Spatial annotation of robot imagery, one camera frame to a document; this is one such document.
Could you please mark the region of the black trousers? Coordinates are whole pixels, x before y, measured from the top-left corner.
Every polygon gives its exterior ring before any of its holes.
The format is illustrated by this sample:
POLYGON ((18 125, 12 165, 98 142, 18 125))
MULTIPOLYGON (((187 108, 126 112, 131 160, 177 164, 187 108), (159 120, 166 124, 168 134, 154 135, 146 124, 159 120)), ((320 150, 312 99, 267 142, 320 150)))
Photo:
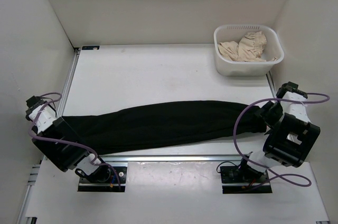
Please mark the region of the black trousers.
POLYGON ((230 137, 233 132, 264 133, 267 126, 255 117, 258 106, 198 100, 152 104, 90 116, 63 119, 99 155, 185 145, 230 137))

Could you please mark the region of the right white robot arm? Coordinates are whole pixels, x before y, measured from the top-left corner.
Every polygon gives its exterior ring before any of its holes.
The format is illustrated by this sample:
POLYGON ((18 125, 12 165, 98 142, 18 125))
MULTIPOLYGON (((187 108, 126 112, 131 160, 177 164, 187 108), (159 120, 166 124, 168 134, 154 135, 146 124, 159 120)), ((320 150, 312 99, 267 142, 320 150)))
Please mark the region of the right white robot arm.
POLYGON ((241 160, 237 175, 242 181, 259 179, 274 166, 301 166, 320 135, 320 127, 311 123, 304 105, 308 94, 297 84, 283 84, 276 97, 291 102, 269 101, 255 113, 258 121, 269 127, 268 137, 261 151, 241 160))

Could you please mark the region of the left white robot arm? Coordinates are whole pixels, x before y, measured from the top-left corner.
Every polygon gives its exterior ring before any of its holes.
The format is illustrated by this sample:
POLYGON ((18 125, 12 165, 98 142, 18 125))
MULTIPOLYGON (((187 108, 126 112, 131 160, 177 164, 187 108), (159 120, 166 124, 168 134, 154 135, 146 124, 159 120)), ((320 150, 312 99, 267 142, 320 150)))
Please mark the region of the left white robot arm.
POLYGON ((26 119, 32 126, 33 144, 62 172, 73 170, 89 183, 105 183, 113 170, 92 150, 62 118, 46 97, 32 96, 26 101, 26 119))

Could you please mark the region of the beige garment in basket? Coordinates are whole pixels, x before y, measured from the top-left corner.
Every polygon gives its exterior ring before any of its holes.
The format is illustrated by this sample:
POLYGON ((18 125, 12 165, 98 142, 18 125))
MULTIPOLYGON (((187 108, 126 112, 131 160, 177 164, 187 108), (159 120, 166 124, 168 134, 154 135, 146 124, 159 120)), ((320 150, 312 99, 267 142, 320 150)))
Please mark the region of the beige garment in basket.
POLYGON ((215 60, 223 64, 279 63, 283 53, 276 35, 271 30, 240 31, 216 30, 213 34, 215 60))

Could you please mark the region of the white plastic basket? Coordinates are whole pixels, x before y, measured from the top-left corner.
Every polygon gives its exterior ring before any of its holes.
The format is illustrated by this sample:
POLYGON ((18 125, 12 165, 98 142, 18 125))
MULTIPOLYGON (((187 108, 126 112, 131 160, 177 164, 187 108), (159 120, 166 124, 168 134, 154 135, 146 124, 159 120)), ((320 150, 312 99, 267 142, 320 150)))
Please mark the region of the white plastic basket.
POLYGON ((222 25, 213 38, 215 66, 223 76, 263 76, 284 59, 276 32, 265 25, 222 25))

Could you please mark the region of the small dark label tag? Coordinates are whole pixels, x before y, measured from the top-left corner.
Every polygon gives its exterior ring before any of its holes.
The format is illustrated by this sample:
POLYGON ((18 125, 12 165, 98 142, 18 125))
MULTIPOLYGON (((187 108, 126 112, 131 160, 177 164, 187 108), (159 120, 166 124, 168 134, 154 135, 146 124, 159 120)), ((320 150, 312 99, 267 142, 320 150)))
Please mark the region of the small dark label tag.
POLYGON ((99 50, 100 46, 99 45, 84 45, 82 50, 99 50))

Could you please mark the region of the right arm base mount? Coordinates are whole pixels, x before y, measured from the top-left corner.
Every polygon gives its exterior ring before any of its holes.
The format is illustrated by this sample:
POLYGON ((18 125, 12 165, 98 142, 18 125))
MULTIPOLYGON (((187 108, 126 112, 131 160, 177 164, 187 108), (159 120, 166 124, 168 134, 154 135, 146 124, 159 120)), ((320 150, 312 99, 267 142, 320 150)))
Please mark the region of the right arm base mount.
POLYGON ((269 194, 272 188, 266 172, 234 165, 230 162, 221 163, 216 171, 220 174, 223 194, 269 194))

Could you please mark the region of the aluminium front rail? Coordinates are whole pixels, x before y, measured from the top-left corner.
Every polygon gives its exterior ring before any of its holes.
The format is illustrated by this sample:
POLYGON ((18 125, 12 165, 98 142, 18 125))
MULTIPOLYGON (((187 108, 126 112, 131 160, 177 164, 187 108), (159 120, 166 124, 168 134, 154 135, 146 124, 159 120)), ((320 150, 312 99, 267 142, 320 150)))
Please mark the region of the aluminium front rail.
POLYGON ((203 162, 241 160, 240 155, 106 155, 107 162, 203 162))

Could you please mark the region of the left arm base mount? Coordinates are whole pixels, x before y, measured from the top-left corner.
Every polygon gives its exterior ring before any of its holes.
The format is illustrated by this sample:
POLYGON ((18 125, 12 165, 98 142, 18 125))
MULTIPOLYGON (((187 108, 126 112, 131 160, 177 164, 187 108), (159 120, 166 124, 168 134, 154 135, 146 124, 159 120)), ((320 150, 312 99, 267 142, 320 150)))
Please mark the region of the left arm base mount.
POLYGON ((79 177, 79 192, 125 192, 127 180, 127 164, 114 166, 115 174, 109 167, 100 167, 91 175, 81 169, 75 169, 79 177))

